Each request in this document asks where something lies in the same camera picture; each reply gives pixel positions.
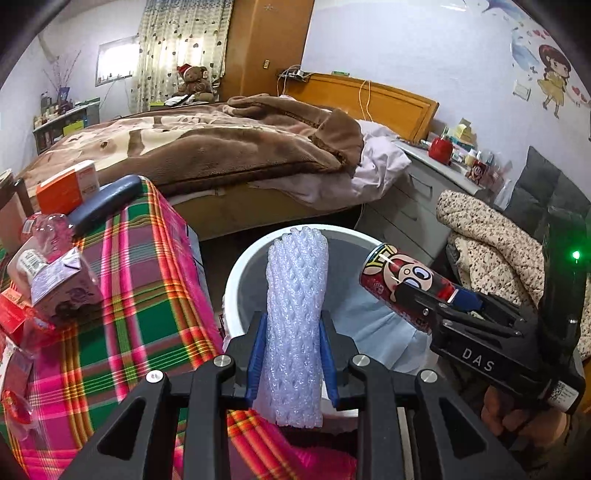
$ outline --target human hand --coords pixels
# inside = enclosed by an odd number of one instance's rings
[[[500,436],[505,429],[514,432],[529,418],[529,411],[514,410],[514,404],[513,398],[499,392],[495,387],[488,387],[486,390],[480,417],[496,437]],[[520,431],[519,436],[527,438],[536,447],[548,448],[560,438],[567,425],[566,413],[549,408],[539,412]]]

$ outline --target metal screw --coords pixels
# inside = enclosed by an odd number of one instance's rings
[[[160,370],[152,370],[146,375],[146,380],[150,383],[158,383],[164,378],[164,374]]]
[[[216,367],[225,367],[227,365],[230,365],[230,362],[232,362],[232,358],[230,358],[227,355],[218,355],[216,358],[213,359],[213,364]]]
[[[423,370],[421,372],[421,380],[425,383],[435,383],[437,381],[437,374],[433,370]]]
[[[367,355],[355,355],[353,363],[358,367],[367,367],[369,365],[369,357]]]

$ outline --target heart pattern curtain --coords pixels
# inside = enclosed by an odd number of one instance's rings
[[[131,90],[136,112],[174,96],[177,66],[207,67],[212,83],[223,76],[232,5],[233,0],[147,1]]]

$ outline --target dresser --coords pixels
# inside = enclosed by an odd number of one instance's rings
[[[450,232],[436,218],[439,196],[444,190],[475,195],[481,187],[459,168],[433,160],[426,150],[403,142],[396,144],[412,163],[384,197],[365,206],[357,230],[430,265]]]

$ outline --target bed frame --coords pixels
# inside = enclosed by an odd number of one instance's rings
[[[312,74],[305,83],[287,80],[286,92],[300,102],[340,108],[356,119],[363,118],[359,95],[365,110],[371,94],[369,113],[374,122],[411,142],[427,138],[429,124],[439,107],[434,100],[388,85],[320,73]]]

